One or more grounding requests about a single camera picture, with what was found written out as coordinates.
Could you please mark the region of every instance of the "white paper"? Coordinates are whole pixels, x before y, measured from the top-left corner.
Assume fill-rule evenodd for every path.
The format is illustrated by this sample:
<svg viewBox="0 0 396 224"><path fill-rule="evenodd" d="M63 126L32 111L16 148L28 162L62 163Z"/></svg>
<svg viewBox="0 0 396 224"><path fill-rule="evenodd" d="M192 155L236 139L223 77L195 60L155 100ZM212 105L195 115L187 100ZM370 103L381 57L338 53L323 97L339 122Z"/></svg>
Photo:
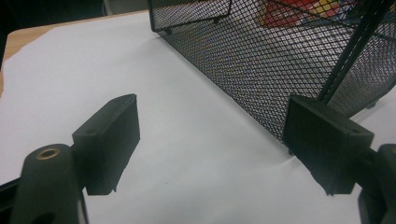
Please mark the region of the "white paper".
<svg viewBox="0 0 396 224"><path fill-rule="evenodd" d="M150 31L148 13L55 28L5 62L0 183L112 98L137 95L141 141L91 223L360 223L357 186L326 196L229 96ZM395 94L355 120L394 142Z"/></svg>

